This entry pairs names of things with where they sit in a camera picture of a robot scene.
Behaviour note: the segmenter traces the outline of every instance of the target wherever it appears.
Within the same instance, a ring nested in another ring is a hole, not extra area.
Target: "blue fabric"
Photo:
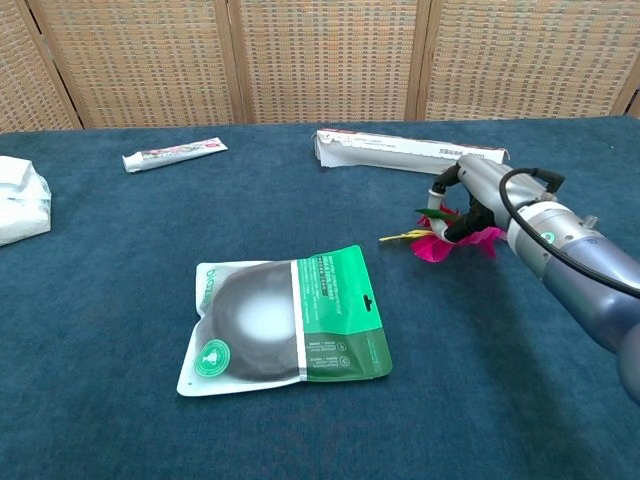
[[[0,154],[32,160],[53,192],[52,231],[0,248],[2,478],[638,478],[640,409],[615,357],[504,244],[496,259],[461,248],[437,265],[380,246],[414,228],[433,177],[323,169],[319,126],[0,136]],[[332,126],[506,147],[513,166],[565,174],[561,201],[640,259],[637,120]],[[212,136],[230,150],[122,166],[123,154]],[[176,393],[199,262],[351,244],[370,270],[389,376]]]

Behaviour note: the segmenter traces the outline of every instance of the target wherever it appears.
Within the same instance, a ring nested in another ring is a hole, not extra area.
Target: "pink flower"
[[[441,210],[446,213],[456,214],[446,207],[441,207]],[[431,223],[427,217],[422,217],[419,222],[424,227],[429,228]],[[482,251],[488,254],[490,257],[495,258],[496,251],[494,248],[494,242],[496,239],[504,239],[504,232],[497,227],[488,227],[480,232],[475,232],[466,238],[463,238],[458,243],[448,243],[444,240],[440,240],[436,235],[427,235],[425,237],[416,240],[411,244],[411,250],[421,259],[437,263],[442,262],[451,253],[455,247],[464,247],[469,245],[477,245]]]

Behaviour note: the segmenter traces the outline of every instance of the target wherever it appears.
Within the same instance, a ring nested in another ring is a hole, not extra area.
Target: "circular logo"
[[[211,340],[207,343],[195,361],[195,369],[198,375],[203,377],[216,377],[229,366],[231,351],[222,340]]]
[[[556,239],[556,236],[553,234],[553,232],[544,232],[541,233],[540,236],[544,238],[548,243],[553,243],[553,241]]]

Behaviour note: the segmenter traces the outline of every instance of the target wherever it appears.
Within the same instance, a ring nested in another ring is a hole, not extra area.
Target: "green and white pouch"
[[[358,246],[287,261],[202,263],[178,393],[368,380],[392,368]]]

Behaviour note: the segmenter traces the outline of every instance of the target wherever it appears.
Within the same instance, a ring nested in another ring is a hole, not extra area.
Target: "toothpaste box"
[[[476,155],[496,163],[508,160],[504,148],[456,145],[349,130],[325,128],[315,135],[316,158],[323,167],[369,165],[440,174],[462,155]]]

